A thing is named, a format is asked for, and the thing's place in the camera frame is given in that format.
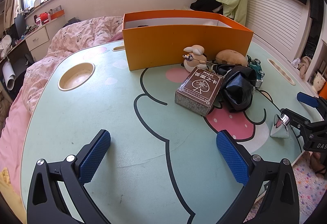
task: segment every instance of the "silver cone-shaped object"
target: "silver cone-shaped object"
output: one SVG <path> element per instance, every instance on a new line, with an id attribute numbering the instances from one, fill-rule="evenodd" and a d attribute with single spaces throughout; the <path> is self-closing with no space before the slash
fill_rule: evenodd
<path id="1" fill-rule="evenodd" d="M 287 125 L 289 124 L 289 117 L 285 114 L 279 116 L 275 115 L 274 123 L 272 125 L 270 136 L 278 138 L 289 138 L 289 131 Z"/>

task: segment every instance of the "blue gripper pad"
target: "blue gripper pad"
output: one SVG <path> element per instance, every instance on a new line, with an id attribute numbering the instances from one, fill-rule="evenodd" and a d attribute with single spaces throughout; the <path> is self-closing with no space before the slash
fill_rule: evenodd
<path id="1" fill-rule="evenodd" d="M 317 98 L 311 97 L 307 94 L 304 94 L 302 92 L 299 92 L 298 95 L 296 96 L 299 102 L 302 102 L 306 105 L 309 105 L 312 108 L 317 108 L 319 106 L 319 103 L 317 101 Z"/>
<path id="2" fill-rule="evenodd" d="M 238 153 L 231 141 L 229 141 L 224 132 L 218 132 L 216 144 L 229 169 L 233 173 L 235 180 L 245 186 L 249 180 L 249 167 L 244 159 Z"/>
<path id="3" fill-rule="evenodd" d="M 80 165 L 81 184 L 89 183 L 110 147 L 110 133 L 105 131 Z"/>

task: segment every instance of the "louvered door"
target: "louvered door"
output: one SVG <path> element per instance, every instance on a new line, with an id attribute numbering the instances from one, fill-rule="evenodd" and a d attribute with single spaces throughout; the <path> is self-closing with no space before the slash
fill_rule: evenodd
<path id="1" fill-rule="evenodd" d="M 309 3 L 298 0 L 248 0 L 246 27 L 289 61 L 299 56 L 308 37 Z"/>

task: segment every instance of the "silver screw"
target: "silver screw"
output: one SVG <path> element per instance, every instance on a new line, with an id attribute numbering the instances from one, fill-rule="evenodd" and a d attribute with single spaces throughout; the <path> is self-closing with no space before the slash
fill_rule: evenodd
<path id="1" fill-rule="evenodd" d="M 40 160 L 38 160 L 38 162 L 36 164 L 41 166 L 43 163 L 44 163 L 44 159 L 40 159 Z"/>
<path id="2" fill-rule="evenodd" d="M 69 155 L 68 157 L 66 157 L 66 160 L 68 162 L 72 162 L 74 159 L 75 159 L 75 156 L 74 155 Z"/>
<path id="3" fill-rule="evenodd" d="M 259 155 L 253 155 L 253 160 L 254 161 L 260 161 L 261 160 L 261 156 L 259 156 Z"/>
<path id="4" fill-rule="evenodd" d="M 283 159 L 283 163 L 284 163 L 285 165 L 290 165 L 290 162 L 289 162 L 288 159 Z"/>

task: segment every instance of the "open cardboard box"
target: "open cardboard box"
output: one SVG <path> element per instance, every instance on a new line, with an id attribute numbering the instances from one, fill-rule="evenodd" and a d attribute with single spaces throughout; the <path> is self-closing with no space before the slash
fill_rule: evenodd
<path id="1" fill-rule="evenodd" d="M 246 56 L 253 32 L 220 14 L 157 10 L 124 15 L 123 36 L 130 71 L 182 63 L 183 49 L 204 47 L 207 60 L 221 50 Z"/>

